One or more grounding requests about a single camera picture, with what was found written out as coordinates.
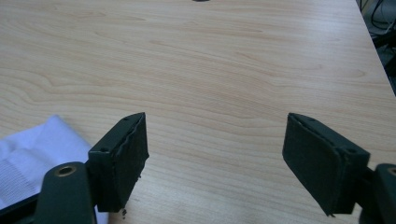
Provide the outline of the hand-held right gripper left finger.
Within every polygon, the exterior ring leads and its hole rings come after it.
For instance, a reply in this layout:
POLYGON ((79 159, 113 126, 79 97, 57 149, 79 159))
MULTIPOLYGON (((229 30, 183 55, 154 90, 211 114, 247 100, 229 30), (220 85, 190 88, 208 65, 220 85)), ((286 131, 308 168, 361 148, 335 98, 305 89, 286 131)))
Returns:
POLYGON ((146 114, 121 119, 88 155, 93 203, 99 212, 119 212, 127 204, 149 158, 146 114))

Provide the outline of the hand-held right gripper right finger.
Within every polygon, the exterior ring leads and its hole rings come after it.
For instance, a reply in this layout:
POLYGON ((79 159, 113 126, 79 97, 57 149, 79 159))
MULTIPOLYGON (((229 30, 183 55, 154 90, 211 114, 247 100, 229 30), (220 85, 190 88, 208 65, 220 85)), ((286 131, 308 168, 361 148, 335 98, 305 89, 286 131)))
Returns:
POLYGON ((326 215, 353 211, 369 152, 316 119, 290 113, 282 156, 326 215))

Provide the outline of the pale lilac sock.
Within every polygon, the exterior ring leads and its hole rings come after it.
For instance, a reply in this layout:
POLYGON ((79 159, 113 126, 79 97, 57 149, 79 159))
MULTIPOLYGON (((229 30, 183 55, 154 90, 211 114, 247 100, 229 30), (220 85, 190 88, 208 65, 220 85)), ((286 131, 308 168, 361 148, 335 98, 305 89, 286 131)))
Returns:
POLYGON ((41 191, 47 171, 88 159, 91 145, 54 115, 0 139, 0 211, 41 191))

